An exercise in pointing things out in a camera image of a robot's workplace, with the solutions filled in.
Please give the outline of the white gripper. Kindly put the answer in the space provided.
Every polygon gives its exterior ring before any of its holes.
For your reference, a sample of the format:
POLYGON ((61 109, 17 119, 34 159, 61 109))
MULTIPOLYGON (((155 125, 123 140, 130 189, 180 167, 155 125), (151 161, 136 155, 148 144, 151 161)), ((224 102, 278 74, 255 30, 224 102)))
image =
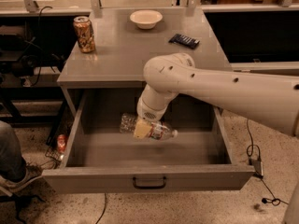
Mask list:
POLYGON ((136 111, 140 118, 136 121, 134 138, 143 139, 150 133, 151 123, 149 121, 160 120, 166 108, 153 109, 146 105, 142 98, 139 98, 136 111))

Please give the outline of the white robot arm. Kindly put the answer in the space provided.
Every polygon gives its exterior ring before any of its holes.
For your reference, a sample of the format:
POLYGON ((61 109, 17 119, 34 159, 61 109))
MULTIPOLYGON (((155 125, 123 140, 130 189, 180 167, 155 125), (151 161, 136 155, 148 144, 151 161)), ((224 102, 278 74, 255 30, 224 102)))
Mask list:
POLYGON ((148 60, 143 77, 146 87, 137 103, 142 119, 161 119, 182 93, 289 136, 299 135, 298 77, 198 69, 186 53, 148 60))

